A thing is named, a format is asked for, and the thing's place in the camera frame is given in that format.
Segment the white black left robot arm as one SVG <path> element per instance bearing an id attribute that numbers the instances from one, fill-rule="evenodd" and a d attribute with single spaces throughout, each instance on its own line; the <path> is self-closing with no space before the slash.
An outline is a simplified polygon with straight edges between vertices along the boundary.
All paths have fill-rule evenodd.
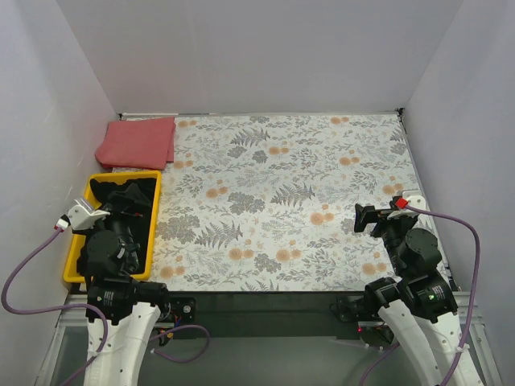
<path id="1" fill-rule="evenodd" d="M 136 385 L 150 333 L 171 312 L 167 287 L 137 281 L 140 244 L 120 216 L 98 220 L 84 232 L 80 267 L 87 304 L 89 334 L 85 385 Z"/>

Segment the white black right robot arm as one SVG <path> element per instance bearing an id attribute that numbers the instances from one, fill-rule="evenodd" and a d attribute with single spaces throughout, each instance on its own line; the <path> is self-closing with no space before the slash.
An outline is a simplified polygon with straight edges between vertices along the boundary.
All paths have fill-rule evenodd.
<path id="1" fill-rule="evenodd" d="M 438 239 L 416 225 L 425 209 L 397 196 L 388 209 L 357 204 L 355 211 L 354 231 L 374 226 L 370 235 L 382 240 L 396 274 L 365 286 L 365 313 L 393 332 L 422 385 L 480 385 L 466 347 L 473 309 L 459 320 L 457 301 L 438 271 Z"/>

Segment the black t shirt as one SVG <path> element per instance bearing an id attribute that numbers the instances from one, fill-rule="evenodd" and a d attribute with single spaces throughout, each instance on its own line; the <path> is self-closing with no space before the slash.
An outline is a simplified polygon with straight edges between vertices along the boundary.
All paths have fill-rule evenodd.
<path id="1" fill-rule="evenodd" d="M 105 227 L 105 219 L 98 220 L 86 236 L 82 257 L 85 272 L 91 276 L 128 276 L 145 270 L 156 180 L 129 179 L 122 184 L 90 182 L 92 193 L 101 204 L 100 209 L 110 215 L 125 215 L 136 244 L 121 245 L 114 232 Z"/>

